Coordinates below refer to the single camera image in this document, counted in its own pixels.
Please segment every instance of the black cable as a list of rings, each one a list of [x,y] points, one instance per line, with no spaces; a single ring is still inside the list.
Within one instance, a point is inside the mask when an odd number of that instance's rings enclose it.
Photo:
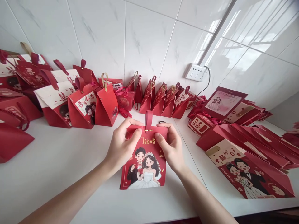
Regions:
[[[208,82],[208,85],[206,86],[206,88],[209,86],[209,84],[210,84],[210,80],[211,80],[211,73],[210,73],[210,69],[207,67],[207,66],[204,66],[204,67],[206,67],[207,69],[208,69],[208,71],[209,71],[209,82]]]

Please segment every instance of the white table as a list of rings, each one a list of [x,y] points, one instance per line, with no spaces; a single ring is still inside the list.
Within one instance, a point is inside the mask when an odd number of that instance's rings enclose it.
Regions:
[[[187,126],[189,111],[186,111],[181,119],[174,119],[180,133],[187,145],[190,154],[204,180],[207,189],[214,197],[234,216],[243,216],[260,212],[267,212],[283,208],[299,206],[299,198],[278,199],[244,199],[237,189],[219,171],[212,160],[204,151],[196,145],[199,137]],[[255,122],[262,124],[278,135],[285,133],[284,130],[270,124],[267,121]],[[289,171],[295,195],[299,195],[299,168]]]
[[[131,112],[145,123],[145,115]],[[113,127],[56,128],[45,118],[31,122],[35,140],[9,162],[0,164],[0,223],[17,223],[87,174],[105,157]],[[153,125],[172,118],[153,117]],[[183,143],[184,159],[203,182]],[[190,199],[176,174],[167,165],[165,186],[119,190],[121,170],[105,182],[78,212],[72,223],[155,223],[195,217]]]

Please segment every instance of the tiara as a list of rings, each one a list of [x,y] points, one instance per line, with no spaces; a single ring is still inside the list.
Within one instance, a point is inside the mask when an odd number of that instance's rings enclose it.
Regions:
[[[154,154],[152,152],[148,152],[147,154],[145,154],[145,156],[154,156]]]

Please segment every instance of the electrical outlet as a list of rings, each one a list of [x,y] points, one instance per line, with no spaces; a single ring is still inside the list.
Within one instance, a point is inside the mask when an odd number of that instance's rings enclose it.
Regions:
[[[203,78],[207,73],[207,68],[201,67],[196,64],[190,64],[189,69],[187,69],[185,78],[195,80],[198,82],[203,82]]]

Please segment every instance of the human hand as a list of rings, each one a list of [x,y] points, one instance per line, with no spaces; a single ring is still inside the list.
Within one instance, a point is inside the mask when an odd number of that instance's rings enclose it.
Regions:
[[[132,118],[127,118],[121,125],[114,130],[110,147],[104,159],[105,163],[112,165],[112,175],[115,174],[132,156],[137,142],[141,138],[142,130],[136,129],[130,138],[126,139],[127,128],[130,125],[144,126],[139,121]]]
[[[133,170],[135,169],[136,165],[134,164],[131,168],[131,172],[133,172]]]
[[[180,172],[185,167],[185,161],[182,153],[182,140],[172,124],[161,123],[157,124],[157,126],[168,128],[167,141],[160,133],[156,133],[155,137],[164,152],[169,166],[174,172]]]

